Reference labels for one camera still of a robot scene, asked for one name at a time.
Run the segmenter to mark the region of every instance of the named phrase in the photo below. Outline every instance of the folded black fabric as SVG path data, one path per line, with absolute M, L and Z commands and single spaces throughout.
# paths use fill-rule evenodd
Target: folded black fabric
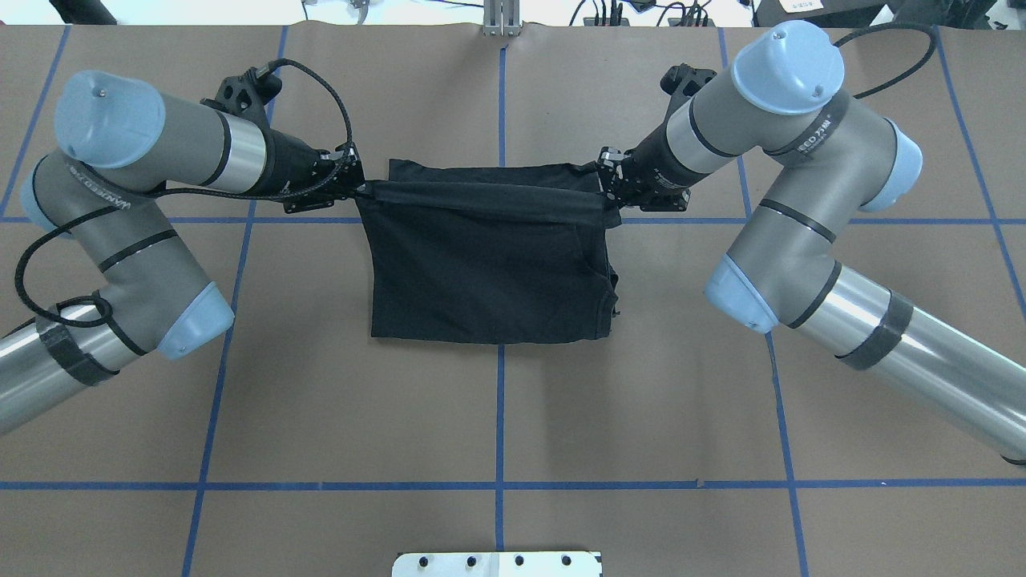
M 567 343 L 609 335 L 620 224 L 571 164 L 428 168 L 393 160 L 357 199 L 374 269 L 372 337 Z

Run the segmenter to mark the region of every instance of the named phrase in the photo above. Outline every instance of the white bracket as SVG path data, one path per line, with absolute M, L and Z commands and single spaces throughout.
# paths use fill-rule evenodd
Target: white bracket
M 591 551 L 405 553 L 392 577 L 602 577 Z
M 485 36 L 520 36 L 520 0 L 484 0 Z

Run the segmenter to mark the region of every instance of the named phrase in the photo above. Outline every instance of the white mounting plate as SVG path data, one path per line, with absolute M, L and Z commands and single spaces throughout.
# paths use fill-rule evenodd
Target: white mounting plate
M 405 553 L 399 555 L 392 565 L 392 577 L 601 577 L 601 575 L 602 554 L 591 551 Z

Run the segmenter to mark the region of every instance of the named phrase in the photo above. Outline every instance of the metal tube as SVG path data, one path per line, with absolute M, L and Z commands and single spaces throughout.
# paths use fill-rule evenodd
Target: metal tube
M 891 299 L 885 287 L 845 267 L 797 330 L 844 356 L 883 323 Z M 868 372 L 1007 459 L 1026 459 L 1026 369 L 918 307 L 897 345 L 880 352 Z
M 96 309 L 65 309 L 66 318 L 96 318 Z M 72 329 L 79 348 L 110 371 L 139 358 L 108 326 Z M 0 340 L 0 435 L 38 417 L 87 387 L 75 380 L 50 356 L 35 324 Z

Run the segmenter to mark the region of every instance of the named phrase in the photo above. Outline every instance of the light blue joint cap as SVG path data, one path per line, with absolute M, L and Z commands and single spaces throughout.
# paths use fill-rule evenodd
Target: light blue joint cap
M 57 225 L 50 222 L 46 215 L 43 214 L 43 209 L 39 207 L 39 200 L 36 198 L 36 168 L 42 162 L 36 162 L 36 167 L 32 169 L 32 174 L 29 175 L 28 179 L 22 183 L 22 188 L 18 191 L 18 197 L 22 200 L 22 208 L 25 209 L 25 216 L 29 217 L 32 224 L 43 229 L 43 232 L 50 232 L 57 228 Z M 61 238 L 72 238 L 71 233 L 64 233 Z
M 912 185 L 919 179 L 919 172 L 922 171 L 922 151 L 912 142 L 912 139 L 906 137 L 898 128 L 894 120 L 887 118 L 886 121 L 895 129 L 895 137 L 898 139 L 895 165 L 891 168 L 891 176 L 887 177 L 887 182 L 883 183 L 880 192 L 872 200 L 859 206 L 863 213 L 878 213 L 889 208 L 903 194 L 912 190 Z
M 57 146 L 97 168 L 121 168 L 150 152 L 164 130 L 164 99 L 142 80 L 83 70 L 65 84 L 53 117 Z
M 780 323 L 762 295 L 728 255 L 719 260 L 706 282 L 705 294 L 716 308 L 756 333 L 764 335 Z
M 844 60 L 830 37 L 804 21 L 779 24 L 734 59 L 731 78 L 762 110 L 796 115 L 830 102 L 844 81 Z
M 232 307 L 211 282 L 186 307 L 157 350 L 171 360 L 182 358 L 228 331 L 234 320 Z

